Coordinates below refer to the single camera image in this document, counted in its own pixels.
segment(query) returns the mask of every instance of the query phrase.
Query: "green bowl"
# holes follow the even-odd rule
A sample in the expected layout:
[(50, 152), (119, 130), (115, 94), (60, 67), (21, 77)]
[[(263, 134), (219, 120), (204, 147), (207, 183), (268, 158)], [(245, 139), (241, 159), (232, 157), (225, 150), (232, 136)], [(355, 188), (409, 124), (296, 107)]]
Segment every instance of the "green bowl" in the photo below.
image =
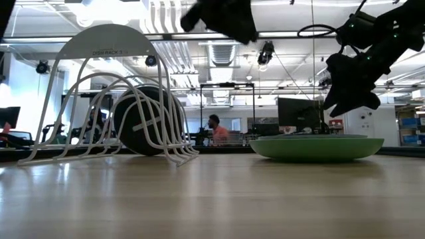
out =
[(374, 155), (384, 139), (369, 138), (300, 138), (257, 139), (250, 141), (259, 155), (279, 161), (305, 163), (340, 163)]

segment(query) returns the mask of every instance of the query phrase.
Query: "white wall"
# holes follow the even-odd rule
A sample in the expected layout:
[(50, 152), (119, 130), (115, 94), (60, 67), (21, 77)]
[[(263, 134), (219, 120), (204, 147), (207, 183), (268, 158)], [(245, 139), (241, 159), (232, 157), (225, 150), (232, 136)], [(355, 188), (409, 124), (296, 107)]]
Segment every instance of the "white wall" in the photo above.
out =
[(383, 138), (385, 147), (398, 147), (398, 128), (394, 106), (381, 106), (377, 110), (366, 107), (353, 110), (344, 116), (345, 133)]
[[(33, 138), (35, 138), (46, 96), (49, 75), (37, 74), (34, 66), (16, 60), (12, 54), (7, 54), (5, 57), (4, 75), (6, 76), (6, 85), (9, 87), (10, 94), (6, 97), (3, 96), (2, 107), (20, 106), (21, 111), (16, 130), (31, 132)], [(63, 80), (57, 80), (52, 86), (52, 95), (48, 101), (43, 125), (56, 121), (62, 92)]]
[[(73, 67), (70, 67), (69, 71), (66, 72), (64, 77), (64, 89), (69, 90), (75, 83), (80, 71), (81, 65), (75, 64)], [(82, 77), (93, 73), (87, 68), (83, 70)], [(89, 90), (91, 85), (91, 79), (87, 79), (84, 82), (80, 83), (78, 86), (79, 90)], [(68, 126), (70, 125), (71, 110), (74, 97), (70, 97), (62, 117), (63, 124)], [(77, 97), (74, 120), (72, 122), (72, 128), (81, 127), (86, 119), (86, 114), (88, 111), (88, 106), (90, 105), (89, 98)]]

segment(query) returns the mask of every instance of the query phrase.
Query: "desk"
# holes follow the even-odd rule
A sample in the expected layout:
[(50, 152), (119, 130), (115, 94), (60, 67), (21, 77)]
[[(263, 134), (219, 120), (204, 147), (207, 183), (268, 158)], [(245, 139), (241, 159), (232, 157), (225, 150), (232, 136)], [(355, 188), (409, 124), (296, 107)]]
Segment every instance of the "desk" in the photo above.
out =
[(425, 161), (123, 155), (0, 170), (4, 238), (423, 238)]

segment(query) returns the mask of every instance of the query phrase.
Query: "ceiling light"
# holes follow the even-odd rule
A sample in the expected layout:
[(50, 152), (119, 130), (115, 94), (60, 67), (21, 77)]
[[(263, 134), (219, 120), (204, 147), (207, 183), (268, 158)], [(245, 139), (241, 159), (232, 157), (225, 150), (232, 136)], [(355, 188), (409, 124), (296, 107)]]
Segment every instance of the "ceiling light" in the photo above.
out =
[[(327, 31), (308, 31), (308, 32), (304, 32), (304, 33), (305, 34), (309, 34), (309, 35), (312, 35), (312, 34), (320, 35), (320, 34), (327, 33)], [(328, 36), (329, 37), (334, 37), (335, 36), (335, 33), (331, 33)], [(258, 37), (259, 38), (265, 38), (265, 39), (278, 38), (278, 37), (294, 37), (294, 38), (298, 38), (297, 32), (294, 32), (294, 31), (258, 33)]]

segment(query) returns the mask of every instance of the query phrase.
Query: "ceiling duct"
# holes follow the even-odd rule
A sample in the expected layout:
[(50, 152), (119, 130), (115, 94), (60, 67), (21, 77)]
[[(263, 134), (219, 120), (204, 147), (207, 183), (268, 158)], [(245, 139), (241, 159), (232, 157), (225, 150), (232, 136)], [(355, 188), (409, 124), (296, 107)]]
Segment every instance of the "ceiling duct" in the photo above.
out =
[(210, 45), (209, 54), (217, 67), (227, 67), (233, 63), (236, 45)]
[[(209, 66), (212, 82), (223, 83), (232, 81), (237, 47), (237, 45), (232, 44), (225, 45), (209, 42), (208, 56), (210, 59)], [(214, 90), (212, 96), (215, 103), (229, 103), (228, 90)]]

